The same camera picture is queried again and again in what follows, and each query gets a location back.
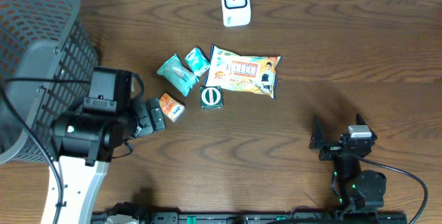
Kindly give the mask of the orange tissue pack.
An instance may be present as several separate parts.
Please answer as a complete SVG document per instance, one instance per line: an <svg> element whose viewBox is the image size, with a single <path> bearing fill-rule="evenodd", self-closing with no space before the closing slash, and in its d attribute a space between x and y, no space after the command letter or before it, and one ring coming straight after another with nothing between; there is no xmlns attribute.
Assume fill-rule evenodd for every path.
<svg viewBox="0 0 442 224"><path fill-rule="evenodd" d="M185 110L184 105L176 101L168 93L164 93L159 102L163 114L172 122L175 122Z"/></svg>

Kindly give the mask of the teal wet wipes pack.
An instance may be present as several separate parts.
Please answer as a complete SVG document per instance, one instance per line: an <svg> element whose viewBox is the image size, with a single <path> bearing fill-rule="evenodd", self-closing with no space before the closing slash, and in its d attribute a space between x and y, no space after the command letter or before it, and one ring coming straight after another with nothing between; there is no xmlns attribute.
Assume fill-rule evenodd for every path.
<svg viewBox="0 0 442 224"><path fill-rule="evenodd" d="M181 62L177 54L168 59L158 70L157 74L165 77L174 87L187 96L199 79Z"/></svg>

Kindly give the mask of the small teal tissue pack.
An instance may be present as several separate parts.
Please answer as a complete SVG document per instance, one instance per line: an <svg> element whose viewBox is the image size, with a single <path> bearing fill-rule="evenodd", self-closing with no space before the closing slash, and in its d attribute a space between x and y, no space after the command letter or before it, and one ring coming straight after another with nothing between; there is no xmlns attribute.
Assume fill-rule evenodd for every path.
<svg viewBox="0 0 442 224"><path fill-rule="evenodd" d="M210 68L208 59L198 47L195 47L184 60L187 62L193 74L197 77L203 75Z"/></svg>

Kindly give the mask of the large yellow wet wipes pack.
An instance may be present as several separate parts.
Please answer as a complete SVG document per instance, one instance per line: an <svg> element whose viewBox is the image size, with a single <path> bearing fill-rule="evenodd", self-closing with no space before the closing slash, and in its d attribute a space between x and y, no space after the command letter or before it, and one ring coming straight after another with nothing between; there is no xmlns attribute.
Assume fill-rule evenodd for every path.
<svg viewBox="0 0 442 224"><path fill-rule="evenodd" d="M248 92L275 98L277 65L281 56L246 56L211 46L209 73L205 86Z"/></svg>

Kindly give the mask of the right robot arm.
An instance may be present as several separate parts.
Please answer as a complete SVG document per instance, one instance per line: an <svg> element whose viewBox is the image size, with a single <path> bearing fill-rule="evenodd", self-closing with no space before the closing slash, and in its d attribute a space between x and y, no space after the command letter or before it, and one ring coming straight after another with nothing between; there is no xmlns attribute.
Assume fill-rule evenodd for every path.
<svg viewBox="0 0 442 224"><path fill-rule="evenodd" d="M361 115L356 124L338 141L327 141L319 119L313 121L309 149L318 150L318 158L334 164L332 189L346 212L375 211L384 206L386 177L381 172L362 170L361 159L372 152L377 135Z"/></svg>

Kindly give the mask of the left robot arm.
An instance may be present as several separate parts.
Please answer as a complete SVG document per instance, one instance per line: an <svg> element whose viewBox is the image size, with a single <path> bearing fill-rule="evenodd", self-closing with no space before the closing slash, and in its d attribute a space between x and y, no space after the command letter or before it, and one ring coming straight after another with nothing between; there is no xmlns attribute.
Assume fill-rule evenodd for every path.
<svg viewBox="0 0 442 224"><path fill-rule="evenodd" d="M115 148L165 129L160 101L131 95L132 72L97 67L88 95L51 124L57 144L42 223L89 223Z"/></svg>

